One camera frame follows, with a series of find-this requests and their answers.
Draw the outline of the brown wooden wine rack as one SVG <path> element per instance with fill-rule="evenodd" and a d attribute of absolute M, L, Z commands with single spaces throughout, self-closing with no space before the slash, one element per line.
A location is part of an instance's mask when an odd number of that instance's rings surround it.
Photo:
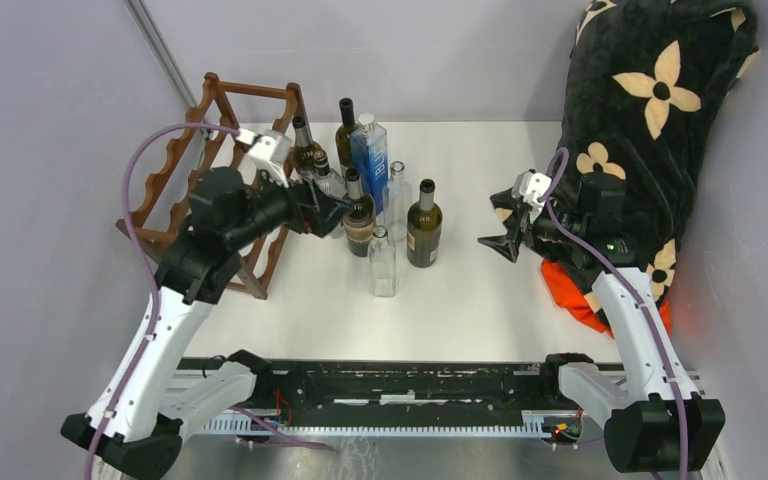
<path fill-rule="evenodd" d="M 294 116 L 306 114 L 301 87 L 295 82 L 290 82 L 284 87 L 269 87 L 226 81 L 220 79 L 216 73 L 208 72 L 204 75 L 200 103 L 186 111 L 185 119 L 195 122 L 205 121 L 208 110 L 211 107 L 216 107 L 219 111 L 220 125 L 238 127 L 240 122 L 228 98 L 230 94 L 283 101 L 284 111 L 272 123 L 272 127 L 281 133 L 288 131 Z M 185 215 L 189 212 L 189 202 L 186 199 L 181 199 L 173 204 L 169 210 L 168 227 L 164 230 L 147 228 L 145 223 L 195 137 L 196 131 L 190 128 L 174 135 L 168 141 L 163 166 L 160 170 L 147 176 L 142 204 L 130 213 L 130 219 L 135 227 L 137 244 L 153 264 L 158 264 L 162 255 L 172 246 L 177 231 L 182 225 Z M 214 139 L 208 137 L 205 140 L 205 145 L 201 148 L 203 158 L 190 170 L 187 177 L 187 191 L 191 191 L 195 187 L 199 174 L 214 165 L 221 147 L 229 140 L 230 136 L 225 133 L 219 133 Z M 277 231 L 277 238 L 274 240 L 269 240 L 265 235 L 257 239 L 250 252 L 239 256 L 241 269 L 232 278 L 228 288 L 247 293 L 259 300 L 267 299 L 268 287 L 287 236 L 288 229 L 282 227 Z"/>

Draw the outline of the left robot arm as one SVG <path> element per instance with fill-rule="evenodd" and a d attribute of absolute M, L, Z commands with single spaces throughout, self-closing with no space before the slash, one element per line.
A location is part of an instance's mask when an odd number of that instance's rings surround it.
<path fill-rule="evenodd" d="M 266 405 L 274 394 L 269 363 L 246 351 L 170 400 L 167 388 L 184 352 L 242 266 L 241 250 L 285 227 L 328 236 L 349 210 L 346 198 L 310 180 L 274 180 L 259 187 L 219 167 L 189 193 L 190 212 L 158 268 L 138 331 L 110 383 L 84 413 L 68 416 L 64 438 L 134 479 L 159 479 L 184 444 L 207 423 L 245 402 Z"/>

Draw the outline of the green wine bottle brown label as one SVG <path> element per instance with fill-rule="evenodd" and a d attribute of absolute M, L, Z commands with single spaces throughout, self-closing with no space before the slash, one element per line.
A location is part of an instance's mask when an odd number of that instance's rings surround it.
<path fill-rule="evenodd" d="M 350 209 L 343 216 L 349 250 L 357 257 L 367 257 L 376 220 L 373 197 L 363 190 L 360 172 L 350 167 L 345 172 Z"/>

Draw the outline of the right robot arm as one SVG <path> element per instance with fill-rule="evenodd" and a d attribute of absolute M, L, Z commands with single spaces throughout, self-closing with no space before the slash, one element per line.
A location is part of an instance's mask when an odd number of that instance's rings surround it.
<path fill-rule="evenodd" d="M 574 401 L 602 428 L 608 457 L 621 473 L 701 470 L 725 425 L 716 399 L 705 398 L 683 367 L 658 312 L 641 249 L 624 234 L 622 180 L 604 173 L 580 181 L 577 205 L 563 213 L 549 201 L 553 180 L 534 170 L 492 196 L 508 211 L 506 232 L 480 238 L 514 262 L 521 245 L 557 243 L 573 266 L 594 275 L 592 292 L 608 319 L 625 372 L 619 387 L 591 362 L 560 360 L 537 382 L 551 408 Z"/>

